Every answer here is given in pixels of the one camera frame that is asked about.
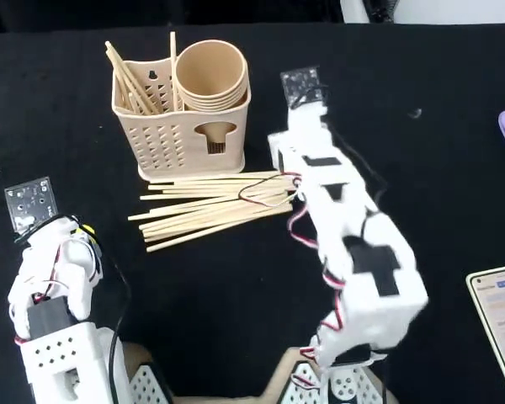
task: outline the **black surface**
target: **black surface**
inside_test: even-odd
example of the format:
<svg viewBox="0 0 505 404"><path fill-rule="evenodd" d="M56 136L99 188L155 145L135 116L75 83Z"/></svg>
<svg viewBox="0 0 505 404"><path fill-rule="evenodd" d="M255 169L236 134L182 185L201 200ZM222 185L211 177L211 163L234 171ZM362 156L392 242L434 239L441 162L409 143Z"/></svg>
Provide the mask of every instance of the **black surface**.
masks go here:
<svg viewBox="0 0 505 404"><path fill-rule="evenodd" d="M123 337L146 345L178 394L261 393L282 353L331 309L316 254L260 220L146 254L125 217L146 185L110 110L104 41L167 56L167 29L0 35L0 401L28 402L6 297L20 263L3 189L49 175L59 209L94 225L130 279ZM270 168L286 126L279 73L320 66L332 124L390 183L383 207L412 245L430 296L390 358L401 403L505 402L505 382L465 287L505 265L505 25L250 25L178 29L178 47L221 38L249 62L248 169ZM413 113L421 109L418 119ZM94 319L115 322L107 270Z"/></svg>
<svg viewBox="0 0 505 404"><path fill-rule="evenodd" d="M0 32L166 24L342 22L338 0L0 0Z"/></svg>

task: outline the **black wire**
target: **black wire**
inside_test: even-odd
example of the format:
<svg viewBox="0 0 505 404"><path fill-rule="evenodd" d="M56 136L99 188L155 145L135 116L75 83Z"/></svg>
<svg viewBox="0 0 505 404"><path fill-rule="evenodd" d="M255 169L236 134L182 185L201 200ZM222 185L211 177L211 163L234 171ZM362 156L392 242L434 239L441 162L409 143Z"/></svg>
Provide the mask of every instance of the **black wire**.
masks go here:
<svg viewBox="0 0 505 404"><path fill-rule="evenodd" d="M15 240L15 243L20 244L22 242L28 241L28 239L34 235L38 230L41 230L43 227L49 225L53 221L57 221L59 219L62 219L66 217L67 219L70 219L78 224L78 227L86 232L98 245L99 249L101 250L101 255L105 256L110 264L114 267L114 270L116 273L120 276L120 279L122 283L124 284L125 288L125 303L124 307L122 309L122 312L120 313L120 317L118 318L118 321L116 322L116 326L114 327L114 334L112 336L112 340L110 341L110 353L109 353L109 385L110 385L110 394L112 396L112 402L114 404L119 404L118 402L118 393L116 391L116 384L114 381L114 357L116 354L116 344L118 343L118 332L120 331L121 324L125 318L125 314L127 310L129 309L129 304L132 299L132 293L131 293L131 287L129 285L129 282L127 282L127 279L124 276L124 273L121 271L120 267L118 264L113 260L113 258L108 254L105 253L103 244L101 241L93 234L92 231L90 231L85 225L83 225L77 217L73 215L64 215L64 214L58 214L52 216L50 219L47 219L46 221L42 221L39 225L37 226L32 226L30 227L22 236L18 237Z"/></svg>
<svg viewBox="0 0 505 404"><path fill-rule="evenodd" d="M316 86L308 87L303 92L301 92L301 94L292 102L292 104L290 104L290 109L296 109L300 107L305 103L304 98L316 90L322 91L322 101L324 104L327 104L327 86L324 84L317 84Z"/></svg>
<svg viewBox="0 0 505 404"><path fill-rule="evenodd" d="M389 380L389 365L387 364L387 358L384 359L384 371L382 376L382 387L381 387L381 402L382 404L387 404L387 382Z"/></svg>
<svg viewBox="0 0 505 404"><path fill-rule="evenodd" d="M335 129L334 125L331 125L328 122L326 122L326 123L327 123L327 126L328 126L329 130L337 137L338 141L341 143L341 145L343 146L344 150L346 152L350 153L355 158L357 158L359 160L359 162L363 165L363 167L365 168L365 170L367 170L369 172L369 174L372 176L372 178L374 178L376 180L376 182L378 182L378 184L380 185L380 189L378 191L376 191L376 193L375 193L375 195L373 197L373 201L376 204L376 206L378 206L378 209L379 209L380 208L381 198L383 197L384 193L389 188L389 184L387 183L387 181L381 175L378 174L378 172L376 172L370 166L370 164L366 161L366 159L363 156L361 156L359 154L358 151L356 151L353 147L351 147L348 144L348 142L346 141L346 139L344 139L344 136L342 136L340 133L338 133L338 131Z"/></svg>

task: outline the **beige paper cup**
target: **beige paper cup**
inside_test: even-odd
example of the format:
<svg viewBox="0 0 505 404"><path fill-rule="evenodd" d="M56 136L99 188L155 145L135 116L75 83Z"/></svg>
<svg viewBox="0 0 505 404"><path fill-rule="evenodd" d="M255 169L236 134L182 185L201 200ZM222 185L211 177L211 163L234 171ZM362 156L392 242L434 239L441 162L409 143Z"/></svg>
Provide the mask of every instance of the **beige paper cup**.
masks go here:
<svg viewBox="0 0 505 404"><path fill-rule="evenodd" d="M221 101L247 82L243 54L223 40L203 40L186 48L176 62L176 87L193 101Z"/></svg>
<svg viewBox="0 0 505 404"><path fill-rule="evenodd" d="M222 100L217 100L217 101L203 101L200 102L198 100L192 99L189 96L185 94L180 94L182 97L182 100L191 108L195 109L197 111L204 111L204 112L210 112L210 111L223 111L229 108L232 108L235 104L238 103L240 99L243 98L243 96L247 93L247 88L248 88L248 82L244 82L242 86L240 86L238 89L239 91L235 92L234 94L223 98Z"/></svg>

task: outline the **wooden chopstick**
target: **wooden chopstick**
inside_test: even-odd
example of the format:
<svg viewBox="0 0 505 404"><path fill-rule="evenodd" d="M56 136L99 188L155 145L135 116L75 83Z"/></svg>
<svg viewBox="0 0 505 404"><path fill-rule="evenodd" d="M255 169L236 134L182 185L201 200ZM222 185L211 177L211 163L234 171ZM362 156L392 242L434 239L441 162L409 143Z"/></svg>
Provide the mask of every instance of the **wooden chopstick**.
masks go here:
<svg viewBox="0 0 505 404"><path fill-rule="evenodd" d="M266 211L266 215L265 216L270 215L269 213L271 213L271 215L277 215L278 214L278 213L274 213L274 212L269 212L269 210L268 210L268 211ZM149 253L152 253L152 252L160 250L162 248L175 246L176 244L180 244L182 242L188 242L190 240L194 240L195 238L199 238L199 237L202 237L202 236L207 236L208 234L217 233L218 231L225 230L225 229L228 229L228 228L233 227L233 226L238 226L238 225L241 225L243 223L247 223L248 221L254 221L258 217L264 217L264 216L249 217L247 219L241 219L239 221L233 221L231 223L226 223L225 225L219 225L219 226L210 227L210 228L207 228L207 229L204 229L204 230L201 230L201 231L197 231L195 233L188 234L187 236L182 236L182 237L174 238L173 240L169 240L167 242L161 242L159 244L155 244L155 245L149 246L149 247L146 248L146 251L149 252Z"/></svg>

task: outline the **mounting plate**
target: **mounting plate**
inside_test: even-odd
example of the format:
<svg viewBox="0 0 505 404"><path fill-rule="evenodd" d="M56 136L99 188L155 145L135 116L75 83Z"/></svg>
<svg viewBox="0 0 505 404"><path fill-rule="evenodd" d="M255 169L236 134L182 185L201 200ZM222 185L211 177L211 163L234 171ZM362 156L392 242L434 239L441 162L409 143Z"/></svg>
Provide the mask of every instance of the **mounting plate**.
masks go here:
<svg viewBox="0 0 505 404"><path fill-rule="evenodd" d="M4 193L11 224L18 234L58 212L49 177L14 185L6 188Z"/></svg>
<svg viewBox="0 0 505 404"><path fill-rule="evenodd" d="M286 103L290 107L296 99L301 98L301 104L313 103L323 100L323 93L320 89L320 79L316 67L305 67L303 69L291 70L280 73L280 80L283 82Z"/></svg>

